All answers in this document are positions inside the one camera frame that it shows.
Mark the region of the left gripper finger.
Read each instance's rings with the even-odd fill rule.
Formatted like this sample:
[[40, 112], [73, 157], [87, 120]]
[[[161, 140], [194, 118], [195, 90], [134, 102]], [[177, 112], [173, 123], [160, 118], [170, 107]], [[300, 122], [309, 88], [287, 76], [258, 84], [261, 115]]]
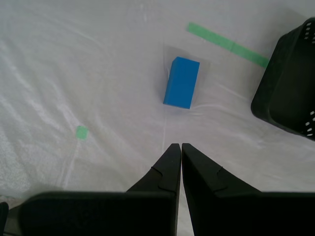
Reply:
[[312, 236], [315, 195], [262, 192], [191, 144], [182, 145], [185, 194], [196, 236]]
[[48, 192], [19, 211], [25, 236], [174, 236], [181, 149], [171, 144], [126, 192]]

